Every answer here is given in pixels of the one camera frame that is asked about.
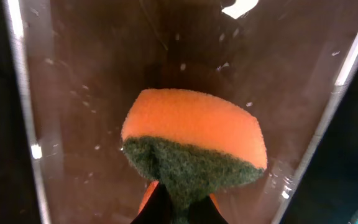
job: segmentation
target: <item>scrubbing pad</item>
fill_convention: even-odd
[[[164,184],[175,218],[220,187],[259,178],[267,166],[257,120],[240,107],[190,90],[144,90],[122,129],[124,154],[139,173]]]

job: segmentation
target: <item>dark green abrasive layer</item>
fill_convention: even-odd
[[[141,176],[167,187],[175,213],[182,214],[175,224],[183,223],[179,220],[192,202],[223,187],[253,182],[264,172],[230,154],[162,138],[128,138],[123,148]]]

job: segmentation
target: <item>glossy surface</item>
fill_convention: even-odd
[[[146,180],[119,137],[141,90],[186,88],[258,118],[264,178],[218,192],[228,223],[270,223],[358,30],[358,1],[22,2],[35,127],[52,223],[130,223]]]

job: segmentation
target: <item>green scouring pad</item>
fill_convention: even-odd
[[[253,182],[267,166],[253,116],[190,90],[142,91],[127,115],[122,138],[124,154],[139,174],[166,186],[174,224],[188,223],[191,203],[219,188]]]

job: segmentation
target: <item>black surface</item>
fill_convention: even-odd
[[[281,223],[348,223],[358,209],[358,71]]]
[[[0,2],[0,223],[40,223],[33,183]]]

